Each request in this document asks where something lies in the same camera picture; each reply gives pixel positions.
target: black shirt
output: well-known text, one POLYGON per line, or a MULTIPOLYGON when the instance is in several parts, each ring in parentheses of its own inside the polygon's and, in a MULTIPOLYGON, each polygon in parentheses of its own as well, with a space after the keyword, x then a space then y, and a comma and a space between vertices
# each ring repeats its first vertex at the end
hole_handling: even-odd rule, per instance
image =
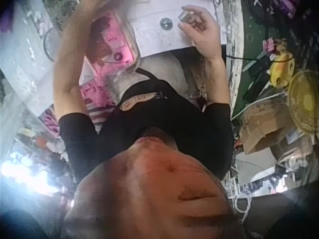
POLYGON ((78 182, 100 163, 128 149, 148 127, 166 132, 180 152, 199 160, 219 179, 230 168, 233 133, 229 105, 212 104, 202 113, 163 80, 130 87, 99 134, 84 114, 65 115, 59 124, 78 182), (154 93, 152 99, 131 105, 126 102, 147 93, 154 93))

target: hand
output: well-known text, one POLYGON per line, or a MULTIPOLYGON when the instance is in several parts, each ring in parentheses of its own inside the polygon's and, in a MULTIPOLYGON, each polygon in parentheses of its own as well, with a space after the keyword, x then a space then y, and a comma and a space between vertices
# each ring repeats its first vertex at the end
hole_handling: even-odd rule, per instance
POLYGON ((97 11, 110 1, 111 0, 80 0, 80 5, 82 5, 86 10, 97 11))
POLYGON ((192 11, 196 15, 195 21, 204 23, 205 29, 197 27, 196 24, 180 22, 178 27, 188 35, 195 47, 208 61, 213 62, 221 58, 220 27, 212 15, 203 7, 183 6, 183 10, 192 11))

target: workbench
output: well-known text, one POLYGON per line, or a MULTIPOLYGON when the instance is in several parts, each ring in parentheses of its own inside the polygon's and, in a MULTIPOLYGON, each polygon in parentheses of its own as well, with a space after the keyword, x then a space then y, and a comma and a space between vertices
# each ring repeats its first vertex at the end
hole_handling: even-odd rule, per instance
MULTIPOLYGON (((130 6, 122 6, 134 32, 141 57, 181 49, 191 46, 191 41, 181 32, 177 23, 182 12, 181 6, 199 5, 207 8, 221 25, 222 44, 227 44, 227 54, 243 54, 243 20, 241 3, 236 0, 170 0, 132 1, 130 6), (168 17, 173 27, 164 30, 160 20, 168 17)), ((41 0, 29 0, 28 4, 17 2, 14 7, 12 32, 0 33, 0 66, 8 82, 36 117, 53 104, 52 69, 43 51, 41 29, 35 24, 35 17, 45 20, 45 30, 52 24, 41 0)), ((231 88, 231 109, 233 111, 240 82, 241 61, 227 61, 228 79, 231 88)), ((88 64, 83 66, 80 84, 94 78, 88 64)))

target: yellow fan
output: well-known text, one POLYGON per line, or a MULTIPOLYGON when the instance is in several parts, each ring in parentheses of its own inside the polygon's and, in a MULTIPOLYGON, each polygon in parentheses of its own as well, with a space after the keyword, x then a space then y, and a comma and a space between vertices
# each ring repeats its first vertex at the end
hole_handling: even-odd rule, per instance
POLYGON ((305 133, 319 129, 318 79, 317 72, 300 71, 289 85, 289 110, 296 126, 305 133))

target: green surface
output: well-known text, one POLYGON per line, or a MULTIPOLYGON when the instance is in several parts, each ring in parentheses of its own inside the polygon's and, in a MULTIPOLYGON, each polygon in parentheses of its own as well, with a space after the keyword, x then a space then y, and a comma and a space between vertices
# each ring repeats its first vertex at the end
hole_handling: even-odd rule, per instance
MULTIPOLYGON (((263 40, 265 40, 265 27, 258 25, 254 18, 251 16, 245 0, 242 0, 242 11, 244 20, 244 56, 247 58, 256 58, 263 50, 263 40)), ((276 36, 278 32, 275 29, 270 29, 270 35, 276 36)), ((249 61, 243 61, 243 68, 249 61)), ((241 75, 241 81, 238 88, 238 96, 233 115, 238 114, 246 106, 247 102, 243 100, 243 96, 248 90, 252 79, 246 71, 241 75)))

